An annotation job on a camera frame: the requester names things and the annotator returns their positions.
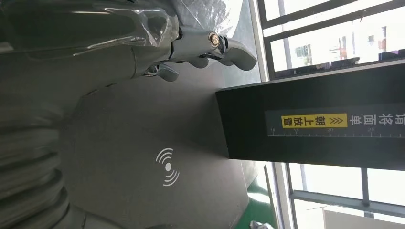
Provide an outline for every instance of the yellow label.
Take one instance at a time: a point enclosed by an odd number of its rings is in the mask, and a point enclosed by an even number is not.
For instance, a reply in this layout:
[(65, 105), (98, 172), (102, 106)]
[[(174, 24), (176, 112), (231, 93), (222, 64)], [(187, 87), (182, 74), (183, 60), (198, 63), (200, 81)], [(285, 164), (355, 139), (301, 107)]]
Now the yellow label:
[(347, 127), (347, 114), (303, 114), (281, 116), (283, 128)]

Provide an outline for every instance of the window frame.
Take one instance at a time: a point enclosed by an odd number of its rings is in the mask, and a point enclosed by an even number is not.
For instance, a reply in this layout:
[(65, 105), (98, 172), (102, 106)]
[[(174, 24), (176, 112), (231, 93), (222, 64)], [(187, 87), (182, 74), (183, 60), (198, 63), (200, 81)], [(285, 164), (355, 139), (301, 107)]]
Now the window frame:
[[(269, 29), (278, 25), (281, 25), (283, 27), (283, 24), (290, 22), (290, 21), (295, 21), (298, 19), (305, 18), (307, 16), (311, 16), (317, 13), (321, 13), (327, 10), (331, 10), (340, 6), (344, 6), (353, 2), (356, 2), (358, 0), (330, 0), (312, 7), (308, 7), (306, 9), (299, 10), (297, 12), (293, 12), (290, 14), (285, 14), (285, 9), (284, 9), (284, 0), (277, 0), (278, 1), (278, 9), (280, 13), (280, 17), (267, 20), (266, 16), (266, 7), (265, 7), (265, 0), (255, 0), (257, 1), (257, 8), (258, 8), (258, 17), (260, 20), (260, 28), (262, 31), (265, 29)], [(273, 61), (273, 54), (272, 54), (272, 49), (271, 49), (271, 42), (273, 41), (278, 41), (282, 40), (284, 44), (284, 52), (286, 56), (286, 65), (287, 69), (292, 69), (292, 60), (291, 60), (291, 52), (290, 52), (290, 46), (289, 46), (289, 41), (288, 38), (291, 36), (303, 34), (306, 32), (310, 31), (315, 31), (318, 29), (326, 28), (329, 26), (337, 25), (340, 23), (352, 21), (355, 19), (360, 19), (362, 17), (367, 17), (371, 15), (375, 15), (377, 13), (389, 11), (389, 10), (394, 10), (400, 7), (405, 7), (405, 2), (401, 0), (393, 0), (390, 2), (382, 3), (376, 6), (368, 7), (363, 10), (359, 10), (350, 14), (346, 14), (343, 16), (339, 16), (336, 18), (332, 18), (329, 20), (321, 21), (318, 23), (310, 24), (301, 28), (297, 28), (294, 30), (289, 30), (289, 31), (283, 31), (278, 34), (274, 34), (271, 36), (263, 37), (263, 42), (261, 45), (264, 47), (265, 51), (265, 56), (264, 58), (266, 59), (267, 63), (267, 74), (268, 74), (268, 79), (270, 81), (273, 80), (279, 80), (279, 79), (285, 79), (285, 78), (291, 78), (291, 77), (297, 77), (297, 76), (303, 76), (303, 75), (309, 75), (313, 73), (304, 73), (304, 74), (296, 74), (296, 75), (291, 75), (291, 76), (279, 76), (276, 77), (276, 71), (274, 67), (274, 61)], [(348, 67), (342, 67), (339, 69), (327, 69), (324, 71), (319, 71), (316, 73), (324, 73), (324, 72), (329, 72), (329, 71), (336, 71), (336, 70), (341, 70), (341, 69), (347, 69), (347, 68), (353, 68), (353, 67), (360, 67), (360, 66), (367, 66), (367, 65), (372, 65), (376, 63), (384, 63), (384, 62), (391, 62), (391, 61), (397, 61), (397, 60), (402, 60), (405, 58), (398, 58), (398, 59), (392, 59), (392, 60), (384, 60), (384, 61), (375, 61), (375, 62), (367, 62), (367, 63), (362, 63), (362, 64), (356, 64), (354, 66), (348, 66)]]
[(405, 206), (370, 201), (367, 168), (361, 168), (363, 197), (362, 199), (358, 199), (302, 190), (294, 190), (292, 188), (289, 163), (276, 162), (272, 163), (272, 165), (274, 168), (273, 178), (278, 181), (277, 191), (285, 191), (284, 194), (278, 194), (278, 196), (280, 197), (279, 202), (281, 205), (280, 208), (282, 209), (282, 218), (284, 222), (283, 228), (285, 229), (299, 229), (294, 204), (295, 199), (361, 210), (364, 211), (364, 216), (369, 218), (374, 218), (374, 213), (405, 218)]

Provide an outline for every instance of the chrome bolt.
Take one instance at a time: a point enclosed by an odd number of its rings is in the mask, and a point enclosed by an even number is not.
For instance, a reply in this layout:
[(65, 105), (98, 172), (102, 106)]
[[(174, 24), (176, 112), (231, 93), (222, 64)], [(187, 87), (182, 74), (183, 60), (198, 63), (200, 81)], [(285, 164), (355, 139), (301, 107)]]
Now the chrome bolt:
[(212, 46), (216, 47), (219, 44), (219, 37), (215, 33), (210, 36), (210, 43)]

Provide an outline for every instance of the green floor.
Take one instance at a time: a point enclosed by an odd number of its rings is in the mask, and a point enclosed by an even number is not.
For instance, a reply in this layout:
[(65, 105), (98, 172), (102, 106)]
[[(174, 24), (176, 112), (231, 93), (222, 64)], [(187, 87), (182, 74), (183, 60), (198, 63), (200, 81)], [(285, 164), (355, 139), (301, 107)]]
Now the green floor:
[(252, 220), (261, 223), (269, 223), (277, 229), (276, 214), (267, 190), (266, 175), (264, 169), (259, 172), (256, 179), (247, 188), (249, 204), (235, 229), (249, 229)]

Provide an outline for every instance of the wireless charging symbol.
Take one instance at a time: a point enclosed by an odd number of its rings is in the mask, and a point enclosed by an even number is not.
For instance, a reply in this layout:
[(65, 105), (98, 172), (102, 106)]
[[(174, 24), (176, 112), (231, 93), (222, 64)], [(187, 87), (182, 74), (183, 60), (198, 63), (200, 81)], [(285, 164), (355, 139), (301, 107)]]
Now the wireless charging symbol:
[(173, 185), (180, 175), (180, 172), (171, 168), (171, 163), (169, 162), (169, 160), (171, 159), (171, 155), (173, 155), (173, 149), (165, 148), (161, 150), (156, 157), (156, 162), (165, 165), (165, 170), (166, 172), (168, 172), (168, 174), (165, 175), (166, 178), (163, 183), (163, 186), (165, 187)]

